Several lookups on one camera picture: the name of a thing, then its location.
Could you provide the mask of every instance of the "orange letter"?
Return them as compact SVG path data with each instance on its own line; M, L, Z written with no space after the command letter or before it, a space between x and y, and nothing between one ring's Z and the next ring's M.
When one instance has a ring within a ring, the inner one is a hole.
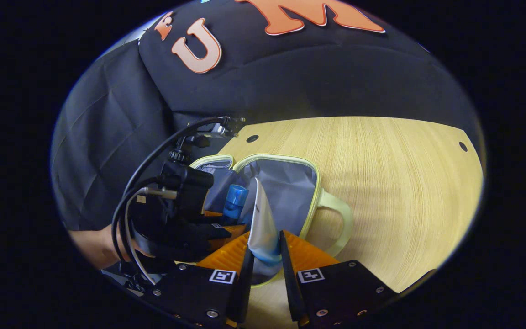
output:
M182 62L194 73L210 71L219 63L222 55L221 44L204 26L204 22L205 19L200 18L188 27L188 35L195 35L206 48L206 56L204 58L194 56L192 50L186 45L185 37L178 39L172 46L172 52L178 55Z
M336 14L334 21L343 27L384 33L384 29L373 23L353 6L337 0L235 0L250 2L267 19L265 33L282 35L303 29L304 23L289 17L284 9L305 17L316 25L326 25L326 6Z
M172 29L171 25L168 25L172 22L172 17L169 17L173 12L169 12L165 14L161 19L159 20L159 23L155 25L155 31L159 32L159 35L161 35L161 40L164 41L165 37L168 36L169 31Z

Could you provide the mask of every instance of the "orange gripper pad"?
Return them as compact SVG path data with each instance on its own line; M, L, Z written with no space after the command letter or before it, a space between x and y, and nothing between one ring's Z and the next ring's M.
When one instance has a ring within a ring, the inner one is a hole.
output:
M207 210L204 210L204 216L205 217L219 217L219 216L222 216L223 214L221 212L214 212L214 211L207 211Z
M196 266L207 267L209 269L236 271L237 274L240 274L242 260L244 259L247 250L249 233L250 232L247 232L231 242L228 242L217 251L208 255L204 260L198 262Z
M284 230L284 236L288 245L289 256L292 259L294 273L340 263L336 258L297 235Z

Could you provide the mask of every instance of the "black bracket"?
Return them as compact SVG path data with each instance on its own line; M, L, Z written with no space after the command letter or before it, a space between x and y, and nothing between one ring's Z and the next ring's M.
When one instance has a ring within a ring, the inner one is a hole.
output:
M240 275L190 264L171 267L141 297L188 325L229 328L227 320L243 323L251 291L254 256L247 248Z
M398 298L357 260L295 272L283 232L280 243L289 310L301 328L348 327Z

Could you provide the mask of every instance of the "person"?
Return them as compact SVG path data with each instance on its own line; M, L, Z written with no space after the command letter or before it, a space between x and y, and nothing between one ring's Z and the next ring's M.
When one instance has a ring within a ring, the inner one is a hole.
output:
M314 3L326 15L321 2ZM167 38L155 21L139 41L93 62L54 129L50 177L58 212L97 268L118 260L109 243L111 215L131 175L161 142L200 118L230 115L250 125L326 116L407 118L462 129L480 154L476 111L459 83L425 48L378 17L363 11L385 34L330 16L325 25L303 19L305 28L276 36L265 33L269 22L251 4L191 2L174 11ZM186 40L184 22L197 17L214 27L209 35L221 51L206 73L186 65L206 56L202 41ZM184 40L191 53L182 60L172 49ZM196 158L222 146L202 149ZM158 175L166 160L161 154L147 174Z
M119 255L113 244L111 237L111 227L108 225L99 231L68 231L70 237L74 241L74 244L96 269L101 270L109 266L112 266L119 262ZM154 258L154 256L144 252L139 248L134 239L133 248L138 250L142 254L148 257ZM131 259L125 251L125 246L121 240L121 233L119 233L119 227L117 226L117 243L119 244L119 251L125 261L130 262Z

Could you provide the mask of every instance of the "light wood surface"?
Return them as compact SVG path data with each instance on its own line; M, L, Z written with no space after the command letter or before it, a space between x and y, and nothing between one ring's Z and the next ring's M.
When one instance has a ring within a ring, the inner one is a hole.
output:
M251 135L259 138L247 143ZM316 164L322 187L347 202L355 219L352 237L336 258L358 260L395 292L450 256L472 222L482 189L482 167L469 138L438 123L378 117L260 123L243 128L219 152L236 162L257 153ZM320 209L306 239L326 249L341 229L335 212ZM244 325L297 327L283 276L251 289Z

